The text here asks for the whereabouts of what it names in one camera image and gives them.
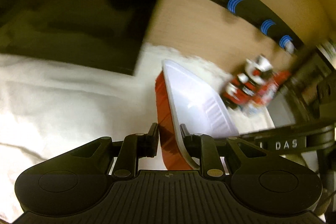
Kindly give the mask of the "red rectangular tray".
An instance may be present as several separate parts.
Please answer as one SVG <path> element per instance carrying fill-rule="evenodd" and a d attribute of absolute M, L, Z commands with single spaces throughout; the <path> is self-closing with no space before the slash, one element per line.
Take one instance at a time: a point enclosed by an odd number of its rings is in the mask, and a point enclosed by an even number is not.
<path fill-rule="evenodd" d="M 162 158 L 168 170 L 199 169 L 183 143 L 181 125 L 191 134 L 225 139 L 239 134 L 219 94 L 183 66 L 163 60 L 155 81 Z"/>

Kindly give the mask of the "panda robot figurine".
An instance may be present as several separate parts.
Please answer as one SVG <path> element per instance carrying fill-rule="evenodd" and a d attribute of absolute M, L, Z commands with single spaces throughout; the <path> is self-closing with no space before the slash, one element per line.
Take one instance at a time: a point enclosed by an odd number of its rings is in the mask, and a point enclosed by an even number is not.
<path fill-rule="evenodd" d="M 247 59 L 244 68 L 220 94 L 226 107 L 236 109 L 246 105 L 273 76 L 273 65 L 264 55 Z"/>

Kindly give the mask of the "red granola bag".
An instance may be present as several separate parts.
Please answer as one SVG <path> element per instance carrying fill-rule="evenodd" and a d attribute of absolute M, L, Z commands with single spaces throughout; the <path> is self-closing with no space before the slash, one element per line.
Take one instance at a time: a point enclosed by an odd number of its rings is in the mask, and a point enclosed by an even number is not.
<path fill-rule="evenodd" d="M 247 116 L 252 116 L 261 111 L 263 107 L 269 105 L 275 97 L 279 87 L 290 77 L 290 71 L 279 71 L 275 73 L 264 84 L 258 92 L 250 99 L 243 107 L 243 113 Z"/>

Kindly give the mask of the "white microwave oven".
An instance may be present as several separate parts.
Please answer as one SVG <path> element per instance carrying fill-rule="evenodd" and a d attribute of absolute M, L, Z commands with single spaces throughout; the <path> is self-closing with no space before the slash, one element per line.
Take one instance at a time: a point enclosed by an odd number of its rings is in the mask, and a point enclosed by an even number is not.
<path fill-rule="evenodd" d="M 275 127 L 319 117 L 317 86 L 335 71 L 335 39 L 329 38 L 303 51 L 290 71 L 291 76 L 267 106 Z"/>

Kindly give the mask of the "white fluffy cloth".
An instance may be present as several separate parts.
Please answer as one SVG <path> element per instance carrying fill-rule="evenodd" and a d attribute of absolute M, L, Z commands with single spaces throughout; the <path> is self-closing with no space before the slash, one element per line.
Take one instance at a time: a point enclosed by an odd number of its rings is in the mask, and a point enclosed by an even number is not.
<path fill-rule="evenodd" d="M 122 140 L 147 132 L 157 120 L 154 86 L 165 59 L 215 90 L 231 79 L 200 57 L 148 43 L 133 76 L 1 55 L 1 221 L 13 222 L 22 214 L 14 184 L 27 168 L 102 136 Z"/>

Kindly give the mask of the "black monitor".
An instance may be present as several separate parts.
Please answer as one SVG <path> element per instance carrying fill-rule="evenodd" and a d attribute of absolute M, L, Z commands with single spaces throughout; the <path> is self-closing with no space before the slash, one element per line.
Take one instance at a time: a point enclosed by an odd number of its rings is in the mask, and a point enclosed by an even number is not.
<path fill-rule="evenodd" d="M 1 53 L 134 73 L 158 0 L 1 0 Z"/>

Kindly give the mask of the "black wall power strip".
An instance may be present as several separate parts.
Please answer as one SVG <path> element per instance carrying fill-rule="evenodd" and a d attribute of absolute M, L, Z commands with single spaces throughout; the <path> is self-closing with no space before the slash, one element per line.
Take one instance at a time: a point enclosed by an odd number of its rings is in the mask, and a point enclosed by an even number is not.
<path fill-rule="evenodd" d="M 210 0 L 229 13 L 244 19 L 271 38 L 281 49 L 294 54 L 303 48 L 302 40 L 275 12 L 260 0 Z"/>

